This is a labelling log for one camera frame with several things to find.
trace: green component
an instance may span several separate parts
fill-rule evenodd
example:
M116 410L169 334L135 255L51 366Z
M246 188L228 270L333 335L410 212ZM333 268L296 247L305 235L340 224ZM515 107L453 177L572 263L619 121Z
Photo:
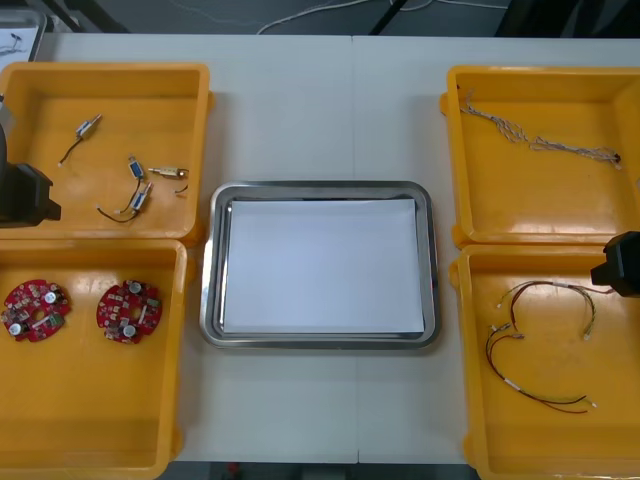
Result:
M59 313L52 313L49 315L49 323L52 327L59 327L64 324L64 318Z

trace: circular circuit board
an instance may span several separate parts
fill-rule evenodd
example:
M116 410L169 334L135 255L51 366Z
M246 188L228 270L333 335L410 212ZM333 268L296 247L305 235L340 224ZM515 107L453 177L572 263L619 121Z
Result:
M30 280L14 288L4 301L7 310L0 315L9 334L21 342L39 342L64 325L71 305L64 290L46 280Z
M104 336L120 343L138 343L151 335L162 317L158 289L137 280L114 285L100 299L96 319Z

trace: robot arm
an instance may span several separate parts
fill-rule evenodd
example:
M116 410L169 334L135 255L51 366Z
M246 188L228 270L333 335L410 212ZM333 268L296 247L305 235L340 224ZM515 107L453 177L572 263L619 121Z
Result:
M31 227L43 220L60 220L60 205L49 199L53 182L27 164L7 162L11 116L0 104L0 228Z

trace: electrolytic capacitor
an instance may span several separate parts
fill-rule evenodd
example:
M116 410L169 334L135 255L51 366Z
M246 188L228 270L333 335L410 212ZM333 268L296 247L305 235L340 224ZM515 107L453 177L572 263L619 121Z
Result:
M137 295L142 291L142 285L140 285L138 282L131 282L129 283L129 291L134 295Z
M12 323L9 327L9 333L14 337L17 337L22 333L22 325L20 325L19 323Z
M122 334L127 338L135 337L136 327L134 327L133 325L127 325L122 329Z
M44 301L49 305L53 305L60 299L60 294L57 292L47 292L44 294Z

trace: wire harness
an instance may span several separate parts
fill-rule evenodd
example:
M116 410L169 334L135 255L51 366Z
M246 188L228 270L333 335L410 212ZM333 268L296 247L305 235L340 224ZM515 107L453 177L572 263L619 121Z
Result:
M498 117L496 115L492 115L490 113L482 112L477 110L471 105L471 97L473 95L473 90L470 90L467 93L465 98L465 106L460 107L460 111L466 113L468 115L475 115L476 117L485 118L493 123L495 123L498 131L511 143L526 143L529 145L531 150L542 151L542 150L556 150L556 151L565 151L570 153L575 153L576 155L581 155L583 157L591 158L598 162L608 162L617 170L620 170L620 155L612 148L609 147L595 147L595 148L587 148L587 147L574 147L571 145L566 145L564 143L552 142L542 137L535 137L533 140L530 140L527 133L524 129L515 122L510 120Z
M591 338L591 333L593 331L593 327L595 325L595 319L596 319L596 306L593 299L591 298L591 294L609 295L614 292L613 289L603 291L603 290L596 290L589 287L584 287L582 285L573 285L569 283L551 282L551 281L543 281L543 280L528 281L528 282L523 282L516 285L515 287L508 290L502 296L502 298L500 298L500 302L496 306L497 308L502 308L502 305L505 302L505 300L508 297L511 297L509 301L510 321L499 327L496 327L494 325L490 326L491 332L489 333L489 337L487 338L487 342L485 344L485 355L487 358L487 362L489 363L489 366L494 371L494 373L498 377L500 377L502 381L504 381L507 385L509 385L511 388L513 388L515 391L517 391L521 395L524 395L527 398L535 400L536 402L542 403L546 407L549 407L553 410L556 410L562 413L570 413L570 414L588 413L588 410L584 408L580 410L574 410L574 409L568 408L569 406L577 406L579 404L586 404L586 405L590 405L593 408L596 408L597 405L593 401L591 401L586 395L576 395L572 397L561 398L561 397L551 397L551 396L534 394L528 389L518 385L516 382L509 379L496 366L496 362L494 360L493 355L494 355L494 348L498 343L503 342L505 340L524 340L525 339L525 335L518 331L517 322L516 322L515 305L518 299L522 296L522 294L526 290L535 286L553 286L557 288L565 288L578 293L585 299L585 302L587 303L587 305L589 306L589 309L591 310L591 316L590 316L589 322L587 323L587 325L582 331L582 338L585 341ZM497 336L503 332L506 332L510 328L513 328L515 330L515 333L507 333L502 336Z

